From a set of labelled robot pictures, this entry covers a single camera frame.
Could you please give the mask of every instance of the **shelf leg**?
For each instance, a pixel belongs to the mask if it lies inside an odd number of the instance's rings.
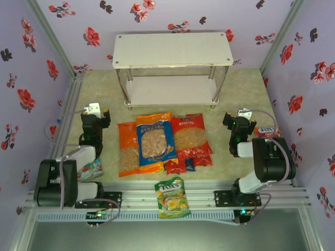
[[[127,71],[128,81],[131,82],[132,81],[131,71],[130,69],[126,69],[126,71]]]
[[[208,76],[209,79],[213,79],[214,78],[215,69],[216,69],[216,66],[211,66],[210,67],[210,74]]]
[[[221,84],[216,88],[216,92],[214,94],[214,98],[212,99],[213,103],[216,103],[219,99],[219,94],[222,88],[222,85],[224,84],[225,78],[227,76],[227,72],[228,72],[229,66],[225,66],[223,72],[222,72],[222,81]]]
[[[120,69],[116,69],[116,74],[117,74],[117,78],[119,80],[119,84],[120,84],[120,87],[121,87],[121,90],[122,90],[122,94],[124,95],[124,98],[125,98],[125,102],[126,102],[127,105],[130,105],[130,98],[129,98],[127,89],[121,83]]]

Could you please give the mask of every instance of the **floral wallpaper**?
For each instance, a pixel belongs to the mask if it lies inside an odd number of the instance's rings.
[[[329,32],[334,8],[332,0],[307,1],[263,75],[326,250],[335,246],[335,33]]]
[[[71,77],[25,1],[2,1],[0,28],[0,243],[1,250],[9,250],[39,164],[48,155],[43,129],[60,114]],[[48,125],[48,136],[57,125]]]
[[[77,72],[83,65],[88,70],[111,70],[108,56],[113,56],[115,37],[144,32],[224,31],[234,58],[232,67],[260,68],[292,0],[37,2]]]

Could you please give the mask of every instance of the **orange snack bag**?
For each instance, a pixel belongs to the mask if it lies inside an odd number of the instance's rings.
[[[131,174],[152,173],[164,170],[162,164],[140,169],[139,145],[136,134],[136,122],[118,124],[120,134],[120,171],[119,177]]]

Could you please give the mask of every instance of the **shelf top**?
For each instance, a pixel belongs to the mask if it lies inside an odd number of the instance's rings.
[[[224,32],[117,35],[115,69],[233,64]]]

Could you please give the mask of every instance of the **robotic arm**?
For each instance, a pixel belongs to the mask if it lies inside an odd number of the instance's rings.
[[[237,117],[226,113],[223,124],[231,130],[229,151],[234,157],[253,157],[254,170],[245,177],[237,179],[230,191],[220,191],[216,197],[216,205],[224,207],[249,206],[255,201],[257,206],[261,201],[257,192],[282,180],[286,172],[286,161],[281,149],[271,140],[257,138],[248,141],[256,121],[250,120],[252,112],[240,109]],[[286,179],[295,177],[295,164],[284,138],[274,138],[285,151],[289,161],[289,172]]]

